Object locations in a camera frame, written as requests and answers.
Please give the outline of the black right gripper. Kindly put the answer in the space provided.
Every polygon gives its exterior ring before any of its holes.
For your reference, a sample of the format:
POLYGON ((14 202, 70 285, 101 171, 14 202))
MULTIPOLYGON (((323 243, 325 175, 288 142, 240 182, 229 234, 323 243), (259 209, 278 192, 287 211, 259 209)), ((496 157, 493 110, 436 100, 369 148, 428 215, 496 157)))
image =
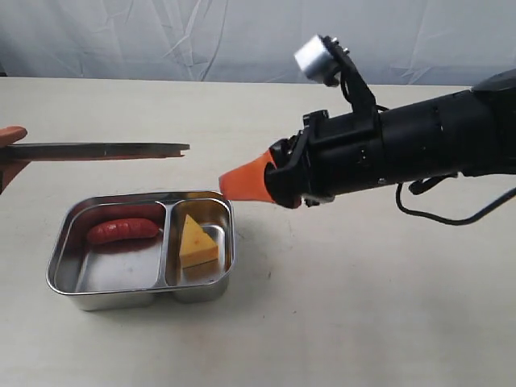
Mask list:
POLYGON ((333 202, 358 185, 358 173, 372 167, 372 148, 381 143, 379 110, 333 118, 318 110, 302 121, 296 135, 218 179, 225 199, 295 209, 333 202))

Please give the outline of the black and grey right robot arm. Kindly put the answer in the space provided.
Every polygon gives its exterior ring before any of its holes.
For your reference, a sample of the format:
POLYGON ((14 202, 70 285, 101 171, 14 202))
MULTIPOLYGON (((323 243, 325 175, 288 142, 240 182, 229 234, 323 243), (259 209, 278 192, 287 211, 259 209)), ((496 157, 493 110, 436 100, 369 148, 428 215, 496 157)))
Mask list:
POLYGON ((307 114, 296 135, 223 174, 232 201, 317 206, 383 185, 515 171, 515 73, 395 109, 307 114))

